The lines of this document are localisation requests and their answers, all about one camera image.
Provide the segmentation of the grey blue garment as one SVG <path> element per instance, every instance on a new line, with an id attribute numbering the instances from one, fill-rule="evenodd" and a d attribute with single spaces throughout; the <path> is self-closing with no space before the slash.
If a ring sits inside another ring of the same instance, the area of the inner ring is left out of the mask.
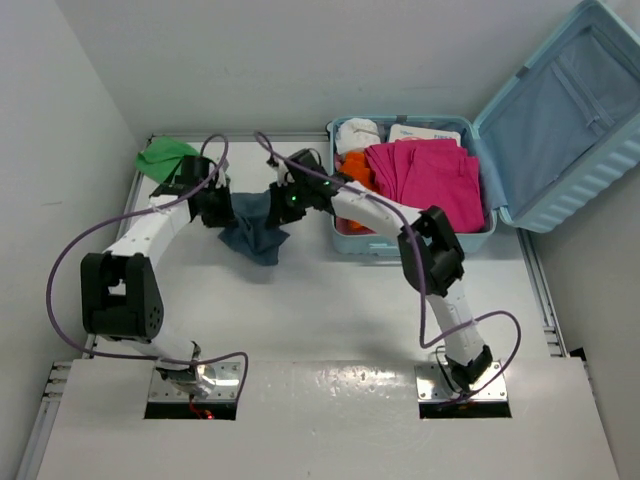
<path id="1" fill-rule="evenodd" d="M 279 228 L 268 228 L 271 195 L 233 193 L 231 203 L 235 225 L 225 227 L 218 239 L 232 251 L 260 266 L 271 267 L 279 262 L 279 249 L 289 234 Z"/>

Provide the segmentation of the pink hoodie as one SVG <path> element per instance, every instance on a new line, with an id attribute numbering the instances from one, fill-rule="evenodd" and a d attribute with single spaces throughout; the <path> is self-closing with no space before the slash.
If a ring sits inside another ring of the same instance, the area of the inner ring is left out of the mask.
<path id="1" fill-rule="evenodd" d="M 342 235 L 369 235 L 372 231 L 362 224 L 341 217 L 335 218 L 336 231 Z"/>

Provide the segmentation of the green cloth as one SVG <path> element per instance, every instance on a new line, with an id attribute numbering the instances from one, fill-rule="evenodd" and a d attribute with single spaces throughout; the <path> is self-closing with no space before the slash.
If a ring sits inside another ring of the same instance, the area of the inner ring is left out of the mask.
<path id="1" fill-rule="evenodd" d="M 159 136 L 137 154 L 135 167 L 144 176 L 161 184 L 179 167 L 184 156 L 197 155 L 198 152 L 189 144 L 173 137 Z"/>

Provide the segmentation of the orange black patterned towel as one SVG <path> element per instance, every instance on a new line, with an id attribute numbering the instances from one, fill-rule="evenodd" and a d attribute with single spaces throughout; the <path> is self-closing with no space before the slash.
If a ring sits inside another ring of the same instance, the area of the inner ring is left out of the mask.
<path id="1" fill-rule="evenodd" d="M 369 167 L 369 163 L 363 152 L 349 152 L 344 157 L 337 157 L 335 161 L 336 170 L 343 173 L 355 181 L 358 181 L 369 190 L 376 190 L 374 172 Z"/>

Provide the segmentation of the white drawstring pouch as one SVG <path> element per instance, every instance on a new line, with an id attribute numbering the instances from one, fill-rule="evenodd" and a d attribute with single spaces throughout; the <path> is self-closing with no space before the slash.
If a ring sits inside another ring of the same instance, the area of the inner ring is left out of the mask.
<path id="1" fill-rule="evenodd" d="M 345 155 L 352 151 L 364 149 L 380 144 L 377 124 L 365 118 L 351 118 L 342 123 L 335 135 L 336 153 Z"/>

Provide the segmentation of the white blue case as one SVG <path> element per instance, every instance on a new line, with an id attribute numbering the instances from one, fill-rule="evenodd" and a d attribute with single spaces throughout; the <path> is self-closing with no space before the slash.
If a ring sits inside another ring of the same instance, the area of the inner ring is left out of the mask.
<path id="1" fill-rule="evenodd" d="M 461 134 L 455 131 L 438 130 L 423 127 L 394 124 L 389 131 L 389 142 L 410 140 L 444 140 L 451 139 L 457 146 L 461 145 Z"/>

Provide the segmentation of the magenta garment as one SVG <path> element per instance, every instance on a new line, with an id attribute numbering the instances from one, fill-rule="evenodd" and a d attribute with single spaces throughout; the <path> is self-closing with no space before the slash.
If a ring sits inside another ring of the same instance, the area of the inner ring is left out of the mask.
<path id="1" fill-rule="evenodd" d="M 403 140 L 365 149 L 375 189 L 399 204 L 440 207 L 457 233 L 484 228 L 479 159 L 453 139 Z"/>

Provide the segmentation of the light blue hard suitcase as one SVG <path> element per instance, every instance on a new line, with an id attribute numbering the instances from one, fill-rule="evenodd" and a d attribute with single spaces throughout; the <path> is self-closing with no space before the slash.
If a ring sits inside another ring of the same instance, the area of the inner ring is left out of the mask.
<path id="1" fill-rule="evenodd" d="M 546 233 L 639 162 L 639 38 L 599 1 L 579 3 L 474 119 L 373 117 L 453 131 L 480 161 L 485 224 L 463 234 L 479 250 L 498 223 Z"/>

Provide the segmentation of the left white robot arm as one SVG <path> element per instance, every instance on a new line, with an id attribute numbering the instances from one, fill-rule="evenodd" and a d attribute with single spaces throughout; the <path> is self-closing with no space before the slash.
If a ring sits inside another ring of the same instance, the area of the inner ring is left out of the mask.
<path id="1" fill-rule="evenodd" d="M 195 219 L 207 228 L 235 223 L 228 179 L 201 155 L 185 156 L 149 198 L 149 213 L 103 253 L 80 266 L 83 326 L 155 362 L 160 377 L 197 399 L 216 386 L 215 370 L 201 365 L 199 345 L 174 335 L 154 269 L 177 234 Z"/>

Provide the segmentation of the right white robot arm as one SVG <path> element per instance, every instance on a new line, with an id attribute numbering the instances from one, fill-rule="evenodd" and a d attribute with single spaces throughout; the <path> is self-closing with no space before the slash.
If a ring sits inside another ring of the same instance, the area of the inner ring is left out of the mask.
<path id="1" fill-rule="evenodd" d="M 272 151 L 267 164 L 277 172 L 270 185 L 269 226 L 296 222 L 315 209 L 359 223 L 397 245 L 404 278 L 419 292 L 421 309 L 433 311 L 441 330 L 440 337 L 426 340 L 422 313 L 419 342 L 425 349 L 444 343 L 450 378 L 469 393 L 493 356 L 467 303 L 462 283 L 465 254 L 444 211 L 404 206 L 347 175 L 330 175 L 311 149 L 289 157 Z"/>

